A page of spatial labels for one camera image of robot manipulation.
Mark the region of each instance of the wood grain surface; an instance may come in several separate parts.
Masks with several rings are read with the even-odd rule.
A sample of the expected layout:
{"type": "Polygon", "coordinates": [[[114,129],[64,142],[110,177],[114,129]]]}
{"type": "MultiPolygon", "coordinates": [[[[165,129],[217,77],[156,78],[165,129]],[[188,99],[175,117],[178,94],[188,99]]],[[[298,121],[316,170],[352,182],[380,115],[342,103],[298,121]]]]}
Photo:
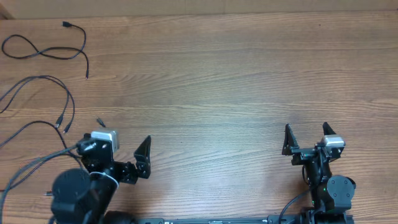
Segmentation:
{"type": "MultiPolygon", "coordinates": [[[[281,155],[284,125],[291,123],[300,146],[309,147],[327,121],[347,142],[331,170],[358,185],[349,214],[356,223],[398,223],[398,11],[69,22],[87,32],[89,79],[82,55],[63,61],[0,54],[0,93],[29,75],[60,78],[76,101],[67,144],[97,128],[101,117],[119,130],[119,161],[134,161],[132,152],[152,135],[151,177],[122,184],[109,209],[162,218],[279,213],[307,187],[301,167],[281,155]]],[[[39,49],[83,41],[79,30],[58,19],[0,21],[0,40],[11,34],[39,49]]],[[[33,52],[19,39],[6,50],[33,52]]],[[[28,84],[0,114],[0,141],[30,121],[54,123],[64,103],[59,86],[28,84]]],[[[27,128],[0,149],[0,185],[28,160],[61,148],[50,127],[27,128]]],[[[5,222],[45,223],[51,198],[43,193],[76,166],[69,158],[54,159],[12,190],[5,222]]],[[[304,198],[288,213],[309,203],[304,198]]]]}
{"type": "Polygon", "coordinates": [[[397,10],[398,0],[0,0],[8,18],[397,10]]]}

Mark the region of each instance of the cable connector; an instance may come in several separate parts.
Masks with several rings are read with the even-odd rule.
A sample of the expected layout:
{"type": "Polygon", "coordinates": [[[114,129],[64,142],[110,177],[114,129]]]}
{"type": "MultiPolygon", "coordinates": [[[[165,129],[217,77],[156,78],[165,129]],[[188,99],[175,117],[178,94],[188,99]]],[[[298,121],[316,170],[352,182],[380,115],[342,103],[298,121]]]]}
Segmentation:
{"type": "Polygon", "coordinates": [[[69,131],[71,125],[72,125],[72,124],[69,123],[69,124],[65,127],[65,129],[63,130],[63,133],[64,133],[64,134],[66,134],[66,133],[69,131]]]}
{"type": "Polygon", "coordinates": [[[58,128],[63,120],[63,114],[61,114],[61,116],[57,119],[57,122],[55,122],[55,127],[58,128]]]}
{"type": "Polygon", "coordinates": [[[97,118],[97,122],[98,122],[99,125],[101,125],[102,127],[106,128],[106,126],[104,124],[104,121],[102,121],[101,118],[97,118]]]}
{"type": "Polygon", "coordinates": [[[72,24],[71,24],[70,22],[63,21],[63,22],[62,22],[62,26],[63,26],[63,27],[71,27],[72,24]]]}

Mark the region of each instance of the black wire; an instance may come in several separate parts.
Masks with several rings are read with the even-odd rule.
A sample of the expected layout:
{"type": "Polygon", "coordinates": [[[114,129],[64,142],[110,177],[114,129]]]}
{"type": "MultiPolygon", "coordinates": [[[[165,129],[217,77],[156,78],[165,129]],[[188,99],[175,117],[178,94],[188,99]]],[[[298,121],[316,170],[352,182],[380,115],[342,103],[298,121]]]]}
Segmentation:
{"type": "MultiPolygon", "coordinates": [[[[46,122],[46,121],[32,121],[30,123],[25,124],[23,127],[21,127],[20,130],[18,130],[16,133],[14,133],[12,136],[10,136],[8,139],[6,139],[4,142],[0,143],[0,148],[3,147],[5,144],[7,144],[9,141],[11,141],[14,137],[16,137],[21,131],[23,131],[26,127],[30,126],[31,124],[36,124],[36,123],[43,123],[43,124],[47,124],[49,126],[51,126],[56,132],[57,134],[60,136],[60,139],[62,141],[63,147],[67,148],[67,145],[65,144],[65,140],[63,139],[60,131],[51,123],[46,122]]],[[[68,151],[68,156],[74,158],[77,163],[79,163],[80,168],[83,168],[83,165],[81,164],[78,156],[74,155],[72,152],[68,151]]],[[[40,163],[39,165],[37,165],[35,168],[33,168],[25,177],[23,177],[20,181],[18,181],[18,183],[16,183],[15,185],[11,186],[10,190],[17,187],[19,184],[21,184],[23,181],[25,181],[28,177],[30,177],[41,165],[43,165],[45,162],[47,161],[43,161],[42,163],[40,163]]]]}
{"type": "Polygon", "coordinates": [[[303,175],[303,181],[304,181],[304,183],[306,183],[307,185],[310,185],[310,184],[305,180],[304,170],[305,170],[305,166],[303,165],[303,168],[302,168],[302,170],[301,170],[301,173],[302,173],[302,175],[303,175]]]}
{"type": "MultiPolygon", "coordinates": [[[[61,86],[62,88],[64,88],[64,89],[66,88],[66,85],[65,85],[61,80],[59,80],[58,78],[52,77],[52,76],[50,76],[50,75],[31,76],[31,77],[23,78],[23,79],[19,80],[13,87],[11,87],[2,97],[0,97],[0,101],[1,101],[4,97],[6,97],[6,96],[8,95],[8,93],[10,93],[13,89],[15,89],[16,86],[18,86],[19,84],[21,84],[23,81],[26,81],[26,80],[27,80],[24,84],[22,84],[22,85],[18,88],[18,90],[14,93],[14,95],[12,96],[12,98],[10,99],[10,101],[8,102],[8,104],[6,105],[6,107],[4,107],[4,109],[3,109],[0,113],[5,112],[5,111],[7,110],[7,108],[9,107],[9,105],[11,104],[11,102],[13,101],[13,99],[15,98],[15,96],[18,94],[19,90],[20,90],[24,85],[26,85],[28,82],[32,81],[32,80],[35,79],[35,78],[44,78],[44,79],[47,79],[47,80],[50,80],[50,81],[55,82],[56,84],[60,85],[60,86],[61,86]],[[54,78],[54,79],[58,80],[62,85],[59,84],[58,82],[52,80],[51,78],[54,78]]],[[[68,101],[69,101],[69,93],[67,93],[67,102],[65,103],[65,107],[63,108],[62,114],[65,113],[65,110],[66,110],[66,108],[67,108],[67,106],[68,106],[68,101]]]]}
{"type": "MultiPolygon", "coordinates": [[[[71,155],[71,154],[62,154],[60,156],[70,156],[72,158],[78,157],[76,155],[71,155]]],[[[23,177],[21,180],[18,180],[18,182],[16,182],[15,184],[11,185],[10,190],[16,188],[18,185],[20,185],[21,183],[23,183],[23,181],[25,181],[26,179],[28,179],[38,168],[40,168],[40,166],[42,166],[43,164],[45,164],[46,162],[48,162],[49,159],[46,159],[44,161],[42,161],[40,164],[38,164],[35,168],[33,168],[25,177],[23,177]]]]}
{"type": "Polygon", "coordinates": [[[282,217],[284,216],[284,213],[286,212],[287,208],[289,206],[291,206],[294,202],[296,202],[298,199],[302,198],[303,196],[305,196],[306,194],[308,194],[310,191],[312,191],[313,189],[315,189],[315,187],[317,186],[313,186],[311,188],[309,188],[308,190],[304,191],[303,193],[299,194],[298,196],[296,196],[295,198],[293,198],[285,207],[284,209],[281,211],[280,215],[279,215],[279,219],[278,222],[279,224],[282,224],[282,217]]]}
{"type": "Polygon", "coordinates": [[[67,86],[66,86],[60,79],[58,79],[58,78],[56,78],[56,77],[53,77],[53,76],[51,76],[51,75],[31,76],[31,77],[26,77],[26,78],[23,78],[23,79],[19,80],[19,81],[18,81],[13,87],[11,87],[2,97],[0,97],[0,101],[2,101],[3,98],[6,97],[13,89],[15,89],[16,86],[18,86],[18,85],[21,84],[22,82],[26,81],[25,83],[23,83],[23,84],[16,90],[16,92],[14,93],[14,95],[12,96],[12,98],[10,99],[10,101],[8,102],[8,104],[6,105],[6,107],[5,107],[2,111],[0,111],[0,114],[3,113],[3,112],[5,112],[5,111],[8,109],[9,105],[11,104],[11,102],[14,100],[14,98],[15,98],[16,95],[18,94],[19,90],[21,90],[21,88],[22,88],[24,85],[28,84],[29,82],[31,82],[32,80],[34,80],[34,79],[36,79],[36,78],[43,78],[43,79],[50,80],[50,81],[52,81],[52,82],[58,84],[59,86],[61,86],[61,87],[67,92],[67,101],[66,101],[66,103],[65,103],[65,106],[63,107],[62,114],[61,114],[60,117],[58,118],[58,120],[59,120],[60,123],[62,122],[63,115],[65,114],[65,110],[66,110],[66,108],[67,108],[67,106],[68,106],[68,101],[69,101],[69,96],[70,96],[70,98],[71,98],[71,100],[72,100],[72,105],[73,105],[73,113],[72,113],[72,118],[71,118],[70,122],[67,124],[67,126],[66,126],[65,129],[64,129],[64,133],[68,132],[70,126],[72,125],[73,119],[75,118],[75,100],[73,99],[72,94],[70,93],[70,91],[69,91],[69,89],[67,88],[67,86]]]}
{"type": "Polygon", "coordinates": [[[7,37],[7,38],[2,42],[1,50],[2,50],[2,52],[3,52],[6,56],[8,56],[8,57],[10,57],[10,58],[15,58],[15,59],[27,59],[27,58],[32,58],[32,57],[35,57],[35,56],[38,56],[38,55],[43,55],[44,57],[50,57],[50,58],[59,59],[59,60],[70,60],[70,59],[75,58],[78,54],[82,53],[82,54],[85,56],[86,61],[87,61],[87,70],[86,70],[86,79],[87,79],[87,78],[88,78],[89,63],[88,63],[88,57],[87,57],[86,53],[84,53],[84,51],[83,51],[83,49],[84,49],[84,47],[85,47],[85,45],[86,45],[86,31],[85,31],[83,28],[78,27],[78,26],[76,26],[76,25],[73,25],[73,24],[71,24],[71,23],[69,23],[69,22],[63,22],[63,23],[62,23],[62,26],[64,26],[64,27],[76,27],[76,28],[79,28],[81,31],[83,31],[85,37],[84,37],[83,45],[81,46],[80,49],[77,49],[77,48],[74,48],[74,47],[49,47],[49,48],[46,48],[46,49],[43,49],[43,50],[38,50],[38,49],[36,48],[36,46],[35,46],[30,40],[28,40],[26,37],[24,37],[24,36],[22,36],[22,35],[19,35],[19,34],[12,34],[12,35],[10,35],[9,37],[7,37]],[[20,37],[20,38],[26,40],[26,41],[27,41],[28,43],[30,43],[30,45],[35,49],[36,53],[30,54],[30,55],[26,55],[26,56],[21,56],[21,57],[16,57],[16,56],[12,56],[12,55],[8,54],[8,53],[4,50],[4,46],[5,46],[6,42],[7,42],[9,39],[13,38],[13,37],[20,37]],[[50,51],[50,50],[75,50],[75,51],[77,51],[77,53],[76,53],[74,56],[71,56],[71,57],[58,57],[58,56],[49,55],[49,54],[45,54],[45,53],[44,53],[44,52],[48,52],[48,51],[50,51]]]}
{"type": "Polygon", "coordinates": [[[8,192],[11,189],[11,185],[14,183],[14,181],[25,171],[27,171],[28,169],[30,169],[32,166],[38,164],[39,162],[42,162],[46,159],[53,159],[55,157],[61,156],[62,154],[71,151],[72,149],[76,148],[76,145],[74,145],[73,147],[69,147],[66,148],[64,150],[61,151],[57,151],[57,152],[53,152],[45,157],[41,157],[41,158],[37,158],[34,161],[28,163],[26,166],[22,167],[21,169],[19,169],[14,176],[12,176],[12,178],[10,179],[10,181],[8,182],[6,188],[4,189],[4,192],[2,193],[1,196],[1,200],[0,200],[0,224],[2,223],[2,211],[4,208],[4,203],[6,202],[6,196],[8,194],[8,192]]]}

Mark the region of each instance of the wooden desk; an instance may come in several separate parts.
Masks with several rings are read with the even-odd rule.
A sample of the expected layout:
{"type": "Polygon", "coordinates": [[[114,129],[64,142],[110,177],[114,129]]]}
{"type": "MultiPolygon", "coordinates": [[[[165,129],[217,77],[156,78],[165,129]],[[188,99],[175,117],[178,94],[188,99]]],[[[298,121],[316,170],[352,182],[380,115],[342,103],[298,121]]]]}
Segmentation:
{"type": "MultiPolygon", "coordinates": [[[[17,33],[39,49],[79,47],[81,32],[61,21],[0,21],[0,39],[17,33]]],[[[109,209],[163,218],[279,213],[307,187],[301,167],[280,154],[285,123],[306,147],[321,139],[328,121],[347,142],[332,172],[358,184],[350,214],[357,223],[398,222],[398,12],[69,22],[87,31],[89,79],[82,55],[62,61],[0,54],[0,92],[29,75],[60,78],[76,101],[67,144],[97,128],[99,116],[119,129],[119,161],[134,160],[133,150],[152,135],[150,179],[122,184],[109,209]]],[[[21,40],[6,47],[14,55],[32,53],[21,40]]],[[[1,140],[29,121],[54,123],[64,103],[59,86],[29,84],[0,115],[1,140]]],[[[0,185],[29,159],[61,148],[49,127],[27,128],[0,150],[0,185]]],[[[51,198],[43,193],[76,166],[68,158],[44,165],[9,194],[5,222],[46,222],[51,198]]]]}

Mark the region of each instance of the black bracket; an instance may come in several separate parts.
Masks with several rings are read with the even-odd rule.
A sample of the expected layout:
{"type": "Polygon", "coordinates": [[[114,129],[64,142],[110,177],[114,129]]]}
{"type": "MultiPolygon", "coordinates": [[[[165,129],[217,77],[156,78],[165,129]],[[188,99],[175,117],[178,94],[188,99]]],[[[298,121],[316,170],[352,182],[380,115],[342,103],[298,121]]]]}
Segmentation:
{"type": "Polygon", "coordinates": [[[336,134],[327,122],[323,123],[322,128],[323,128],[323,135],[336,134]]]}
{"type": "Polygon", "coordinates": [[[136,167],[131,162],[116,162],[113,159],[112,142],[91,138],[90,134],[77,143],[77,153],[87,171],[110,175],[118,182],[135,184],[138,177],[150,176],[150,136],[146,137],[134,152],[136,167]]]}
{"type": "Polygon", "coordinates": [[[285,126],[285,141],[284,146],[282,148],[282,155],[291,156],[292,151],[300,149],[299,144],[297,144],[296,138],[293,135],[292,128],[289,124],[285,126]]]}

